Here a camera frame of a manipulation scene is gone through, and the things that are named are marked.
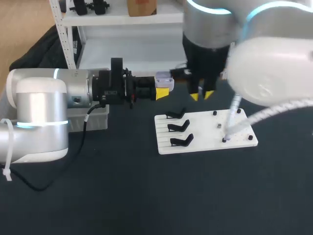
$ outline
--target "shelving unit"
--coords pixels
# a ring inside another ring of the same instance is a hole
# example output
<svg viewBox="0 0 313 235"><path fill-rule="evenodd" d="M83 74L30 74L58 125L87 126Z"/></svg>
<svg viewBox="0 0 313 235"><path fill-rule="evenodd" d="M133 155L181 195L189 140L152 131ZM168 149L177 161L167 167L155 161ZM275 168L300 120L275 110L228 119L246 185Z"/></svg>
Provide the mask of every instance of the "shelving unit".
<svg viewBox="0 0 313 235"><path fill-rule="evenodd" d="M105 15L97 16L88 9L88 14L78 16L68 11L63 18L64 26L128 25L128 24L170 24L182 23L183 9L175 0L158 0L157 14L145 17L129 17L127 0L108 0L110 7Z"/></svg>
<svg viewBox="0 0 313 235"><path fill-rule="evenodd" d="M175 0L158 0L157 14L147 17L129 17L127 0L107 0L110 7L102 16L91 10L78 16L69 11L71 1L67 0L63 17L58 0L50 0L69 69L110 68L112 57L122 57L124 67L133 75L153 76L185 62L181 42L183 7ZM83 44L77 65L72 51L73 26L78 27Z"/></svg>

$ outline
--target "white board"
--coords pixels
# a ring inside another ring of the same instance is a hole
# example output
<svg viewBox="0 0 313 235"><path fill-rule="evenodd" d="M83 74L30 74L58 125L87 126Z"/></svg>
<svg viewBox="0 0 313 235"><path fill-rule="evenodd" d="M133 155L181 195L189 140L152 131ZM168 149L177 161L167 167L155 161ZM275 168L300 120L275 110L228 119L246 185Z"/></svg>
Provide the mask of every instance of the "white board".
<svg viewBox="0 0 313 235"><path fill-rule="evenodd" d="M242 131L231 136L231 140L226 143L222 142L225 136L224 128L229 110L217 110L217 115L213 115L213 111L186 113L182 119L167 119L166 115L155 116L156 139L159 154L189 153L230 148L244 148L258 145L258 140L249 126ZM247 119L244 110L240 114L236 114L233 125ZM169 132L167 125L174 124L182 126L186 120L190 121L190 125L185 132ZM194 135L194 139L188 147L172 146L171 138L185 140L190 134Z"/></svg>

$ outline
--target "dark table surface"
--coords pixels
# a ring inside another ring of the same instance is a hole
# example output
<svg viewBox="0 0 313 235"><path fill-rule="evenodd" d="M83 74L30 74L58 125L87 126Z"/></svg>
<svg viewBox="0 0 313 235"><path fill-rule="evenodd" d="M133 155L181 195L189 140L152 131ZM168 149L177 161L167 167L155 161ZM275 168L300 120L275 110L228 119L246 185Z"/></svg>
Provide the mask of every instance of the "dark table surface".
<svg viewBox="0 0 313 235"><path fill-rule="evenodd" d="M0 177L0 233L312 235L312 109L256 124L254 148L158 154L154 116L227 109L233 92L225 82L218 88L206 102L178 85L156 103L110 107L108 130L88 132L77 160L45 192ZM69 156L80 138L70 134ZM43 186L68 160L13 167Z"/></svg>

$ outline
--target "black cable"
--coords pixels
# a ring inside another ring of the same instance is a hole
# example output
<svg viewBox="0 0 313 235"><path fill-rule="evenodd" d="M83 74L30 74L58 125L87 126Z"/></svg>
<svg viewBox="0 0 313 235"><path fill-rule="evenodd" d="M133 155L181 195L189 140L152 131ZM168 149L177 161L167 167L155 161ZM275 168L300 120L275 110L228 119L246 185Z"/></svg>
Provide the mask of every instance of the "black cable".
<svg viewBox="0 0 313 235"><path fill-rule="evenodd" d="M87 115L89 115L93 110L95 109L98 109L98 108L101 108L101 105L100 104L96 104L94 106L92 106L88 112L87 112ZM77 156L80 154L82 148L83 148L83 145L84 145L84 142L85 142L85 136L86 136L86 128L87 128L87 121L88 119L86 118L84 120L84 128L83 128L83 136L82 136L82 141L79 145L79 148L76 152L76 154L74 154L74 156L70 159L70 161L65 164L64 168L60 171L60 173L53 179L51 180L46 186L42 187L42 188L39 188L39 187L36 187L34 185L32 185L24 176L22 176L18 171L16 171L15 169L12 169L10 168L11 170L11 173L14 174L16 177L18 177L24 184L26 184L30 189L36 191L36 192L42 192L42 191L45 191L47 188L49 188L64 172L67 171L67 169L72 165L72 163L76 160ZM4 169L5 165L2 165L0 164L0 168Z"/></svg>

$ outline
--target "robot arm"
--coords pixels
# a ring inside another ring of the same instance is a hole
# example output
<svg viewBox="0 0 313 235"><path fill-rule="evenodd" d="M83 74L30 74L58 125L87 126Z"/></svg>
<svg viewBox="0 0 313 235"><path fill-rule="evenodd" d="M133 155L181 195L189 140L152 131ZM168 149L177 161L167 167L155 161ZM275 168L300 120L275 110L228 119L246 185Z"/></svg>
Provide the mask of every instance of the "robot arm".
<svg viewBox="0 0 313 235"><path fill-rule="evenodd" d="M10 72L6 92L17 108L13 127L13 163L48 162L67 154L67 108L90 108L107 104L132 108L137 99L156 100L158 89L174 88L164 73L154 77L132 76L121 58L112 58L111 70L18 69ZM6 162L10 138L8 126L0 123L0 163Z"/></svg>
<svg viewBox="0 0 313 235"><path fill-rule="evenodd" d="M291 1L186 0L183 44L193 74L190 94L215 90L228 45L237 41L227 65L233 90L270 106L312 97L313 9Z"/></svg>

